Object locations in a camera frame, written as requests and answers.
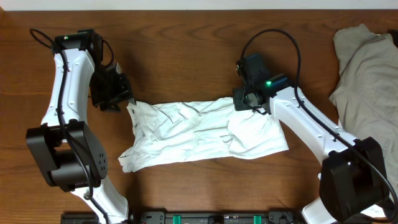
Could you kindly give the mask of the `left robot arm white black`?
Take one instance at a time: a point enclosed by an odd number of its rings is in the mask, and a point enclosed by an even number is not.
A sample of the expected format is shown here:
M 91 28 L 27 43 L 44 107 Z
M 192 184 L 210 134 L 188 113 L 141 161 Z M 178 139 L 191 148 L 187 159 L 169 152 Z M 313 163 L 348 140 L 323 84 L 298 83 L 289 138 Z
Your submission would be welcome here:
M 67 212 L 62 223 L 132 223 L 129 203 L 108 177 L 108 158 L 87 123 L 87 106 L 119 111 L 134 102 L 131 84 L 118 63 L 103 64 L 107 41 L 92 29 L 54 39 L 38 29 L 31 36 L 49 48 L 56 71 L 49 107 L 27 146 L 46 183 L 82 199 L 89 212 Z

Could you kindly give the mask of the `white Puma t-shirt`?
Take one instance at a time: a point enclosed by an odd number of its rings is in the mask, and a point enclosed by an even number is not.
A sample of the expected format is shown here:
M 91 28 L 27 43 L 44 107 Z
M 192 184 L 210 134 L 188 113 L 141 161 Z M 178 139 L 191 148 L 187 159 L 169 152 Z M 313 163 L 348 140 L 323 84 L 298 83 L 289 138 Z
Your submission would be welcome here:
M 125 173 L 222 157 L 257 159 L 289 148 L 277 119 L 236 111 L 230 97 L 156 105 L 138 101 L 127 110 L 135 140 L 119 157 Z

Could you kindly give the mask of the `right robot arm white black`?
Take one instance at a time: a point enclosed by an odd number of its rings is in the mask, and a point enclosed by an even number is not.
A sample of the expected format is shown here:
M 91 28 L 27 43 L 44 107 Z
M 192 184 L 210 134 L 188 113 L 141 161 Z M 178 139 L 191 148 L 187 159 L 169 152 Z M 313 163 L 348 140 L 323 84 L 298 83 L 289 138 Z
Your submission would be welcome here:
M 360 140 L 340 129 L 283 74 L 245 75 L 243 83 L 233 91 L 236 110 L 253 110 L 283 122 L 321 164 L 319 197 L 302 209 L 306 223 L 344 223 L 356 217 L 374 222 L 364 210 L 386 202 L 397 205 L 375 139 Z

